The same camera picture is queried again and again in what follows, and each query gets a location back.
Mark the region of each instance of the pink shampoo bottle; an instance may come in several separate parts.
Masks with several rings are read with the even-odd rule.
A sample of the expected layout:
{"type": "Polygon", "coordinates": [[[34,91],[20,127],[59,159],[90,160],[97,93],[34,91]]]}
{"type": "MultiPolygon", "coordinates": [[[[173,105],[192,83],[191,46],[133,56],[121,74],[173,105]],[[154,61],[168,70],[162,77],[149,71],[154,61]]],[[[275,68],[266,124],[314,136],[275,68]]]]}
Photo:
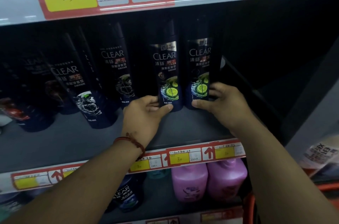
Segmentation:
{"type": "Polygon", "coordinates": [[[174,194],[180,202],[200,200],[206,190],[208,170],[205,163],[171,169],[174,194]]]}
{"type": "Polygon", "coordinates": [[[216,201],[226,201],[236,196],[247,177],[247,169],[240,158],[207,163],[208,194],[216,201]]]}

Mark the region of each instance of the finger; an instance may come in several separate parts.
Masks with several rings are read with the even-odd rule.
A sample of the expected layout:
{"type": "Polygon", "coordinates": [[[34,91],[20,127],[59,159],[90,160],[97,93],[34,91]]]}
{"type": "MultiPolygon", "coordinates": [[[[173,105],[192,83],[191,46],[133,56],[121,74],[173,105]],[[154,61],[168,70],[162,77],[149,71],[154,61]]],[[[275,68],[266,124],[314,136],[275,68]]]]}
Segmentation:
{"type": "Polygon", "coordinates": [[[151,103],[156,103],[158,102],[158,97],[155,96],[144,96],[141,97],[140,100],[145,104],[145,105],[149,105],[151,103]]]}
{"type": "Polygon", "coordinates": [[[207,100],[193,100],[192,101],[192,106],[199,108],[199,109],[204,109],[207,111],[212,111],[212,106],[214,102],[207,101],[207,100]]]}
{"type": "Polygon", "coordinates": [[[159,106],[159,103],[158,103],[158,102],[156,102],[156,103],[150,103],[150,104],[148,104],[147,106],[155,106],[155,107],[158,107],[158,106],[159,106]]]}
{"type": "Polygon", "coordinates": [[[154,115],[156,115],[159,118],[164,117],[166,114],[168,114],[170,111],[172,111],[173,105],[167,104],[162,107],[160,107],[157,111],[154,112],[154,115]]]}
{"type": "Polygon", "coordinates": [[[210,89],[209,95],[214,97],[222,97],[222,93],[215,89],[210,89]]]}
{"type": "Polygon", "coordinates": [[[146,110],[147,111],[157,111],[159,109],[159,107],[155,107],[155,106],[146,106],[146,110]]]}
{"type": "Polygon", "coordinates": [[[210,85],[210,89],[215,89],[215,90],[219,91],[221,94],[227,96],[232,90],[235,89],[235,87],[226,85],[226,84],[221,83],[221,82],[215,82],[215,83],[210,85]]]}

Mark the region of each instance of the red string bracelet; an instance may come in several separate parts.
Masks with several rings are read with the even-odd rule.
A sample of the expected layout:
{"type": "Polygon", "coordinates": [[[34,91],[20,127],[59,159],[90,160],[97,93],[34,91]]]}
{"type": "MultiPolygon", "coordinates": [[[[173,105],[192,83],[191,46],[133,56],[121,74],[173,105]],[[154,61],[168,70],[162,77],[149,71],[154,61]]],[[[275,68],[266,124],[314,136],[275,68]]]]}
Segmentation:
{"type": "Polygon", "coordinates": [[[130,134],[126,133],[126,136],[130,136],[130,137],[118,137],[114,140],[113,143],[115,143],[116,141],[119,140],[126,140],[126,141],[130,141],[132,144],[134,144],[137,148],[140,148],[142,150],[141,155],[138,157],[137,160],[140,160],[142,157],[144,157],[146,150],[144,148],[144,146],[142,144],[140,144],[137,140],[135,140],[135,138],[133,138],[130,134]]]}

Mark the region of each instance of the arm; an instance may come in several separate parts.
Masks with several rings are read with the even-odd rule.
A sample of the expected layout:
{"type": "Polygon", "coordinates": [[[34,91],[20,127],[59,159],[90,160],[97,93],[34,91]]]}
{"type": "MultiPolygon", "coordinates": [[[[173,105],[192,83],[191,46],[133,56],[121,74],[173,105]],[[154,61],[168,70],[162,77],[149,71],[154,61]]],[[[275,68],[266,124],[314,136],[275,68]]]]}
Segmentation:
{"type": "MultiPolygon", "coordinates": [[[[124,109],[122,136],[128,132],[146,147],[155,136],[162,117],[173,108],[172,105],[161,108],[157,105],[157,97],[152,96],[132,101],[124,109]]],[[[141,153],[131,142],[117,141],[3,224],[98,223],[141,153]]]]}
{"type": "Polygon", "coordinates": [[[262,223],[338,223],[339,214],[285,148],[252,114],[235,87],[211,85],[214,102],[194,100],[240,139],[262,223]]]}

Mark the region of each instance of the green lime slice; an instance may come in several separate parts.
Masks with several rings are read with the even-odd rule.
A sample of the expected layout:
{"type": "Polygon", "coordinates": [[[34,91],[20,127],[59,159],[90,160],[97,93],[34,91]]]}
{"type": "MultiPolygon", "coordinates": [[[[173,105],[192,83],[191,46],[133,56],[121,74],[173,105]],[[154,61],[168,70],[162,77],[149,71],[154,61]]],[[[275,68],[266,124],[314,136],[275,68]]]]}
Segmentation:
{"type": "Polygon", "coordinates": [[[166,94],[170,97],[175,97],[178,94],[178,90],[170,87],[169,89],[166,90],[166,94]]]}
{"type": "Polygon", "coordinates": [[[203,94],[207,91],[207,86],[205,84],[201,84],[197,86],[197,92],[203,94]]]}

